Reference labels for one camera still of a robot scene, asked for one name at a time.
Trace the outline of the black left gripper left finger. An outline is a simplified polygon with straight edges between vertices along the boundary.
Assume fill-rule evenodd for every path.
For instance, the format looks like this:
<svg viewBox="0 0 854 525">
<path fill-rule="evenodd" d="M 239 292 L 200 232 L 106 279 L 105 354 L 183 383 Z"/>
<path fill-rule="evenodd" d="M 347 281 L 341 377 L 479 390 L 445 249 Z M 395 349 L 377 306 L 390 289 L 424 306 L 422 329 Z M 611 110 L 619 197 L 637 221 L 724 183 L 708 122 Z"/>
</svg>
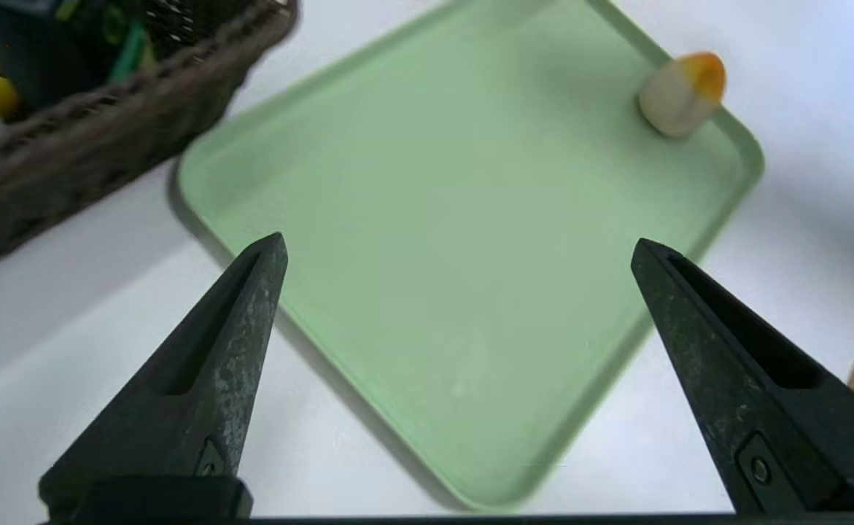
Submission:
<svg viewBox="0 0 854 525">
<path fill-rule="evenodd" d="M 237 476 L 289 256 L 250 244 L 41 476 L 50 518 L 248 518 Z"/>
</svg>

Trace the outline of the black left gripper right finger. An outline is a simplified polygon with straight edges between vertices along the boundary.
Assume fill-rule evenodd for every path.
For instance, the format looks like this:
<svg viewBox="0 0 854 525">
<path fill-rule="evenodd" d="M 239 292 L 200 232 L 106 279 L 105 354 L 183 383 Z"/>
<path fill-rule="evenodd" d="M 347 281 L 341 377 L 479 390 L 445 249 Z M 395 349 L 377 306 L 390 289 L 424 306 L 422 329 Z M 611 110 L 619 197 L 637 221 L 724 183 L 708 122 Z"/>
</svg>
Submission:
<svg viewBox="0 0 854 525">
<path fill-rule="evenodd" d="M 854 513 L 854 386 L 674 249 L 631 269 L 734 509 Z"/>
</svg>

